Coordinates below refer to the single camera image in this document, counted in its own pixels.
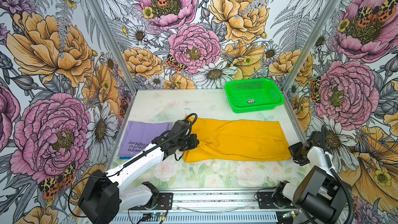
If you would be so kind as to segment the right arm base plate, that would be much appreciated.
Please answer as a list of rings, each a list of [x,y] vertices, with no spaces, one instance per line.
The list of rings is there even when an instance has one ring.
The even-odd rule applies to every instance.
[[[271,191],[260,191],[255,194],[259,209],[278,209]]]

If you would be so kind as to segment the right green circuit board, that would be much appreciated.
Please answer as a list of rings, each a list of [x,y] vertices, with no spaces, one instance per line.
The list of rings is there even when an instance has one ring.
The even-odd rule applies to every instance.
[[[296,217],[296,213],[295,211],[289,211],[286,212],[282,215],[282,218],[286,219],[286,218],[295,218]]]

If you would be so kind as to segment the aluminium front rail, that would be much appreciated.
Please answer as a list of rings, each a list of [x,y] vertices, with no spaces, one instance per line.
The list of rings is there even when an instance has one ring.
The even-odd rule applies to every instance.
[[[150,189],[146,185],[120,192],[118,188],[85,191],[78,206],[91,219],[113,218],[128,210],[151,211],[155,197],[161,192],[174,194],[171,210],[188,211],[235,211],[238,209],[259,209],[255,194],[260,191],[274,192],[274,188],[248,189]]]

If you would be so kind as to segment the aluminium corner post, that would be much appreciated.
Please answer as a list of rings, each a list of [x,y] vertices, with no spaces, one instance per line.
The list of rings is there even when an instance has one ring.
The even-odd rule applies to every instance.
[[[104,35],[107,43],[109,44],[110,50],[113,53],[121,72],[124,75],[125,81],[134,96],[136,96],[138,88],[134,82],[134,79],[131,75],[129,68],[126,65],[126,62],[122,56],[122,52],[118,43],[114,37],[112,29],[110,28],[108,21],[106,19],[106,15],[102,10],[102,5],[99,0],[86,0],[90,6],[91,12],[96,19],[99,28],[101,29],[102,34]]]
[[[301,67],[304,65],[308,55],[311,52],[313,44],[316,42],[317,37],[322,32],[322,28],[326,25],[327,20],[330,18],[337,4],[339,4],[340,2],[341,0],[327,0],[325,8],[320,11],[319,18],[315,22],[315,25],[312,28],[303,48],[301,49],[301,52],[294,66],[292,67],[291,72],[286,77],[286,80],[282,86],[282,92],[287,92],[293,81],[296,79],[298,73],[301,70]]]

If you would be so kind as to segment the right aluminium corner post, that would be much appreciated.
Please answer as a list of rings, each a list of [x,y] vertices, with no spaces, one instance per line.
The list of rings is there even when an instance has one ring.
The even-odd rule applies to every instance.
[[[317,37],[322,32],[322,28],[326,25],[327,20],[330,18],[337,4],[339,4],[340,2],[341,0],[327,0],[325,8],[320,11],[319,18],[315,22],[315,25],[312,28],[303,48],[301,49],[301,52],[294,66],[292,67],[291,72],[286,77],[286,80],[282,86],[282,92],[287,92],[293,81],[296,79],[298,73],[301,70],[301,67],[304,65],[308,55],[311,52],[313,44],[316,42]]]

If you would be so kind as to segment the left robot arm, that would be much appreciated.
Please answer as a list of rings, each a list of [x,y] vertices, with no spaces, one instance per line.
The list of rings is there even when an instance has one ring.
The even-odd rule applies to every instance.
[[[78,201],[85,217],[93,224],[108,224],[122,211],[135,207],[154,209],[161,202],[157,187],[147,181],[135,188],[129,186],[177,151],[184,153],[197,148],[199,140],[191,132],[196,120],[197,115],[190,114],[176,121],[170,130],[154,138],[147,148],[127,162],[106,172],[96,170],[86,177]]]

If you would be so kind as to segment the left aluminium corner post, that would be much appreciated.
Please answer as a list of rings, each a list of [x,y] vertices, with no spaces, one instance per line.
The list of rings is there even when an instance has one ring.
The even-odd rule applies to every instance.
[[[99,0],[86,0],[90,6],[91,12],[96,19],[99,28],[101,29],[102,34],[104,35],[107,43],[109,44],[110,50],[113,53],[121,72],[124,75],[125,81],[134,96],[136,96],[138,88],[134,82],[134,79],[131,75],[129,68],[126,65],[126,62],[122,56],[122,52],[118,43],[114,37],[112,29],[110,28],[108,21],[106,19],[106,15],[102,10],[102,5]]]

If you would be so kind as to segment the folded purple t shirt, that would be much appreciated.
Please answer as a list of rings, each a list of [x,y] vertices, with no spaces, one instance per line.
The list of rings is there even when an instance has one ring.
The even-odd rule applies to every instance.
[[[142,152],[152,140],[169,131],[172,123],[143,123],[129,121],[119,148],[120,159],[130,159]]]

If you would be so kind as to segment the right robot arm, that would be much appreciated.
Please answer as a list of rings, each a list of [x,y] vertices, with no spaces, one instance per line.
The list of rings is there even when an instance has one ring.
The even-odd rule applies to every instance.
[[[286,180],[280,182],[272,195],[273,202],[279,208],[292,205],[300,209],[312,224],[316,220],[334,224],[348,207],[345,223],[351,224],[356,211],[352,188],[341,179],[332,163],[333,155],[326,146],[327,132],[323,125],[306,142],[289,146],[293,161],[300,166],[308,164],[311,170],[298,186]]]

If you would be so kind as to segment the green circuit board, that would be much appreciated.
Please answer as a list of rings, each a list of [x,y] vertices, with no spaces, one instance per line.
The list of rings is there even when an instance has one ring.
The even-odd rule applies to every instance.
[[[155,221],[155,220],[160,220],[166,215],[166,212],[153,212],[153,213],[145,213],[143,215],[145,220],[148,221]]]
[[[296,213],[295,211],[289,211],[286,212],[282,215],[282,218],[286,219],[286,218],[295,218],[296,217]]]

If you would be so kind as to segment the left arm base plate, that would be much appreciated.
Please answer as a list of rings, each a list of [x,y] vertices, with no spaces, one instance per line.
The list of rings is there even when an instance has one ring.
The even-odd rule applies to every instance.
[[[155,197],[154,210],[171,210],[173,207],[174,194],[171,192],[161,192]]]

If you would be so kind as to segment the yellow t shirt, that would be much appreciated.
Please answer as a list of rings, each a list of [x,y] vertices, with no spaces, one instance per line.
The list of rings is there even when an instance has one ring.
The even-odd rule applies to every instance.
[[[192,127],[199,145],[187,151],[186,163],[204,160],[284,161],[289,144],[277,121],[214,120],[199,118]]]

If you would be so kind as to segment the green plastic basket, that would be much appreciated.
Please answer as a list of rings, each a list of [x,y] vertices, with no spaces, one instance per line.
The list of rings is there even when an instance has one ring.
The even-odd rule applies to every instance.
[[[224,89],[232,111],[237,114],[273,110],[285,102],[280,89],[267,78],[228,82]]]

